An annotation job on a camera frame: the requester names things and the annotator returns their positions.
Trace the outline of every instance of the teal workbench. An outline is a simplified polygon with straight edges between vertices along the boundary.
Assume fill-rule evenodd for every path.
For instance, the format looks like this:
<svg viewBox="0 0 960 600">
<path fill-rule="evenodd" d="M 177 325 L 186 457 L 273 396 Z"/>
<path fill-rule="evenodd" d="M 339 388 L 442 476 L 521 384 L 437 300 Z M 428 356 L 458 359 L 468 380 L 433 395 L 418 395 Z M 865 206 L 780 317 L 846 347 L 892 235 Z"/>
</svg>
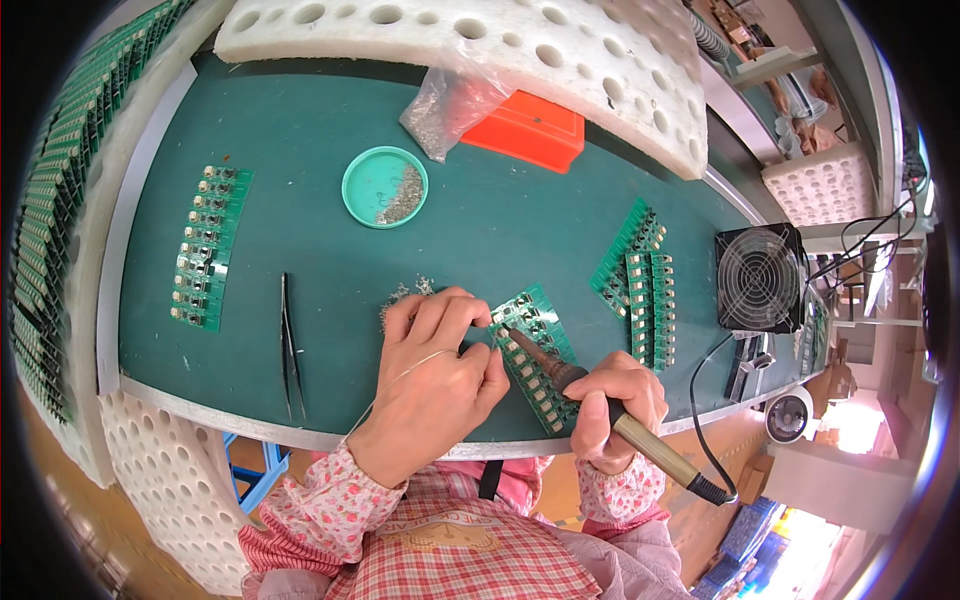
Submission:
<svg viewBox="0 0 960 600">
<path fill-rule="evenodd" d="M 669 229 L 662 249 L 673 255 L 676 273 L 676 364 L 660 377 L 667 420 L 689 416 L 689 378 L 723 335 L 713 235 L 748 226 L 706 183 L 679 180 L 636 151 L 612 153 L 625 146 L 614 138 L 604 144 L 608 150 L 588 143 L 566 175 L 464 144 L 446 164 L 431 162 L 397 122 L 415 85 L 343 75 L 400 67 L 277 60 L 231 70 L 210 54 L 194 64 L 198 77 L 156 153 L 132 227 L 119 317 L 125 389 L 242 435 L 330 447 L 335 437 L 313 432 L 346 433 L 371 402 L 382 342 L 378 310 L 398 282 L 412 289 L 420 274 L 438 289 L 462 285 L 490 306 L 539 281 L 579 362 L 592 368 L 608 352 L 628 349 L 624 323 L 588 280 L 640 197 Z M 350 161 L 379 145 L 421 157 L 430 178 L 418 216 L 390 230 L 359 225 L 340 195 Z M 197 180 L 225 156 L 256 175 L 229 265 L 220 331 L 212 333 L 171 319 L 170 294 Z M 281 384 L 283 271 L 290 274 L 294 334 L 303 350 L 306 422 L 296 405 L 288 419 Z M 748 384 L 748 396 L 800 378 L 793 337 L 779 338 L 777 364 L 759 385 Z M 468 340 L 489 337 L 475 330 Z M 730 405 L 721 396 L 732 352 L 729 344 L 698 378 L 703 413 Z M 515 384 L 468 442 L 545 438 Z M 495 453 L 496 444 L 482 445 L 487 455 Z"/>
</svg>

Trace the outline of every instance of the plastic bag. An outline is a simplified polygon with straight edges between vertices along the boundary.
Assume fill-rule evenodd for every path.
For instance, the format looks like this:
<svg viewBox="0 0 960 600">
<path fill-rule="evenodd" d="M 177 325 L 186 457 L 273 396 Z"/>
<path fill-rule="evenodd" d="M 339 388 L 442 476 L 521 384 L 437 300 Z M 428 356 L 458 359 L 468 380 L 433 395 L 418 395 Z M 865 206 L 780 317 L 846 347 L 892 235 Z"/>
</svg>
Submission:
<svg viewBox="0 0 960 600">
<path fill-rule="evenodd" d="M 445 43 L 442 56 L 442 66 L 427 70 L 420 92 L 400 115 L 400 125 L 437 162 L 446 161 L 460 137 L 514 93 L 468 40 Z"/>
</svg>

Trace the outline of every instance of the pink floral sleeve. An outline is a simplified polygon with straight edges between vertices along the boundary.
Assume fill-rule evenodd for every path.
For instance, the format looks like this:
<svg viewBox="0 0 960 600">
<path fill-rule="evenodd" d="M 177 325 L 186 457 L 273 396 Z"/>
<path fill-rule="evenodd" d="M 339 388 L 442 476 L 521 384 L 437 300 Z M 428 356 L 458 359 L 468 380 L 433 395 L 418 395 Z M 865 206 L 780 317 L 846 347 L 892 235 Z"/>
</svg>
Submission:
<svg viewBox="0 0 960 600">
<path fill-rule="evenodd" d="M 622 472 L 608 475 L 589 461 L 577 461 L 580 510 L 587 518 L 584 533 L 608 540 L 650 520 L 665 520 L 660 509 L 666 475 L 645 457 L 636 454 Z"/>
<path fill-rule="evenodd" d="M 335 577 L 343 563 L 360 561 L 364 533 L 383 524 L 406 488 L 373 481 L 341 444 L 307 470 L 303 485 L 284 477 L 260 503 L 269 531 L 246 525 L 240 548 L 253 572 L 301 568 Z"/>
</svg>

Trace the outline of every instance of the teal lid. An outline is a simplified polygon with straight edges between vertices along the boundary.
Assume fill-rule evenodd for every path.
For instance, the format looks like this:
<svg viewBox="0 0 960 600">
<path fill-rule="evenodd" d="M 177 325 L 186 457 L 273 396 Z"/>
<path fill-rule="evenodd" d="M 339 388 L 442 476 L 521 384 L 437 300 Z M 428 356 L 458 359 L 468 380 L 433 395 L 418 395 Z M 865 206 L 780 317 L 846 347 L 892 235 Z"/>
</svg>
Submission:
<svg viewBox="0 0 960 600">
<path fill-rule="evenodd" d="M 413 219 L 423 206 L 426 171 L 406 150 L 377 146 L 350 163 L 341 192 L 354 219 L 369 228 L 395 228 Z"/>
</svg>

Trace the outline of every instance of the floor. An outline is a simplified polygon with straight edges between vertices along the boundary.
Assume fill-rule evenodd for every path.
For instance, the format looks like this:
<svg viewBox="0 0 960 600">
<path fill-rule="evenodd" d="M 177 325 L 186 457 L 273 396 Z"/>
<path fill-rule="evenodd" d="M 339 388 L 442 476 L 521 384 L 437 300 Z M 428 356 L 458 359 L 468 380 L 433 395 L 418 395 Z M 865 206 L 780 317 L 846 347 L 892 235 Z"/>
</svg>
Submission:
<svg viewBox="0 0 960 600">
<path fill-rule="evenodd" d="M 208 598 L 185 571 L 150 539 L 139 515 L 119 486 L 101 490 L 60 450 L 25 398 L 25 421 L 36 467 L 43 473 L 48 489 L 66 515 L 65 523 L 84 549 L 84 557 L 102 580 L 117 582 L 116 589 L 128 598 Z M 705 435 L 724 468 L 736 480 L 749 459 L 764 443 L 762 415 L 744 411 L 705 427 Z M 719 482 L 707 465 L 693 431 L 666 440 L 683 456 Z M 230 447 L 236 464 L 256 468 L 262 464 L 259 443 L 240 439 Z M 294 450 L 290 472 L 302 475 L 310 465 L 310 453 Z M 714 507 L 698 500 L 679 486 L 668 487 L 661 505 L 673 513 L 670 533 L 680 551 L 682 579 L 692 584 L 706 568 L 726 534 L 735 507 Z M 536 510 L 562 522 L 566 529 L 579 530 L 579 495 L 573 456 L 558 456 L 544 474 L 543 495 Z"/>
</svg>

